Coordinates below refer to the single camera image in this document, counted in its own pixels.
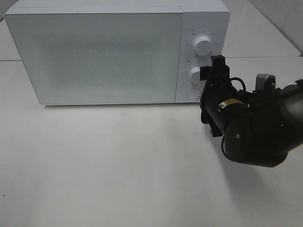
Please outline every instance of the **black robotic arm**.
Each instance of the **black robotic arm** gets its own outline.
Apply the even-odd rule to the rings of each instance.
[[[303,143],[303,80],[283,90],[273,75],[257,75],[250,93],[240,78],[230,78],[221,55],[212,66],[201,67],[206,80],[201,95],[201,121],[210,124],[214,137],[223,136],[222,151],[231,161],[274,167]],[[232,81],[241,82],[238,91]]]

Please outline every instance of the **white tabletop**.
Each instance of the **white tabletop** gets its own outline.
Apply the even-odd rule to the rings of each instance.
[[[254,88],[302,78],[303,58],[227,59]],[[43,107],[0,62],[0,226],[285,227],[303,217],[303,146],[275,168],[230,162],[190,105]]]
[[[299,56],[300,52],[247,0],[223,0],[231,12],[223,55],[240,57]],[[7,25],[0,22],[0,61],[20,60]]]

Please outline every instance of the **white microwave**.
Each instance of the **white microwave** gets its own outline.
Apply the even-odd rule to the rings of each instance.
[[[19,0],[5,20],[43,105],[198,102],[219,0]]]

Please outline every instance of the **white knob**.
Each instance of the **white knob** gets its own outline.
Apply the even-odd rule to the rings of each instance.
[[[197,55],[208,55],[213,49],[213,41],[208,36],[200,36],[194,41],[194,49]]]
[[[186,93],[189,99],[197,100],[201,96],[201,91],[199,89],[191,89]]]
[[[200,83],[200,67],[195,67],[189,72],[189,79],[193,84]]]

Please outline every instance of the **power dial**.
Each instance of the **power dial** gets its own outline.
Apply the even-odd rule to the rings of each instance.
[[[195,67],[189,72],[189,79],[193,84],[200,83],[200,67]]]
[[[213,40],[206,35],[200,36],[194,41],[194,49],[197,55],[208,55],[213,49]]]

